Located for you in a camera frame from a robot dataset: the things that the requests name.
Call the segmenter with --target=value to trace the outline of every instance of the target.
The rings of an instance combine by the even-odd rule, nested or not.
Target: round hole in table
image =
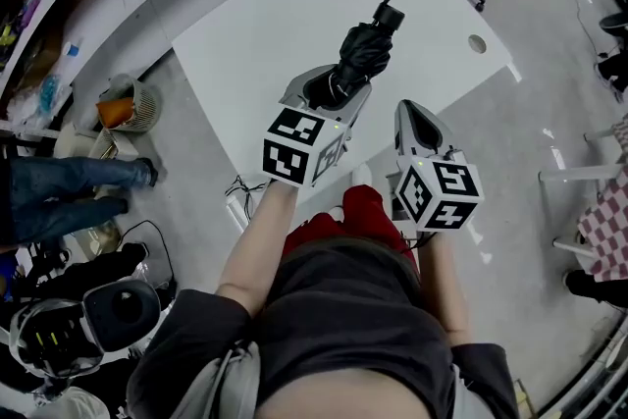
[[[484,54],[487,52],[487,43],[480,35],[469,35],[469,46],[476,53]]]

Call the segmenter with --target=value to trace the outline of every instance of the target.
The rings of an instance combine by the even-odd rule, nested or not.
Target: blue jeans
[[[66,200],[99,185],[146,186],[150,169],[142,161],[21,157],[11,160],[11,178],[16,244],[26,244],[98,226],[123,213],[128,205],[117,197]]]

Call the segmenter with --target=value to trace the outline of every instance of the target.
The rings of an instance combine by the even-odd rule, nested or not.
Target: orange object
[[[102,101],[96,103],[100,122],[105,128],[115,128],[133,117],[133,99]]]

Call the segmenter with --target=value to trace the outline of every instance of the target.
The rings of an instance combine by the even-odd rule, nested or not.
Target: black sleeve
[[[170,417],[198,373],[242,339],[249,322],[234,300],[182,290],[129,379],[132,417]]]
[[[496,344],[464,344],[451,352],[468,390],[483,399],[497,419],[518,419],[517,399],[503,348]]]

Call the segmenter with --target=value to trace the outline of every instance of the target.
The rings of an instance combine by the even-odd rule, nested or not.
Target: person's leg in jeans
[[[11,205],[20,209],[99,185],[146,186],[151,175],[148,164],[140,160],[20,157],[11,160]]]
[[[40,242],[99,226],[128,209],[127,202],[117,197],[24,206],[13,212],[15,235],[18,244]]]
[[[412,251],[384,210],[380,193],[369,185],[358,185],[344,193],[342,228],[350,235],[379,241],[407,257],[417,269]]]

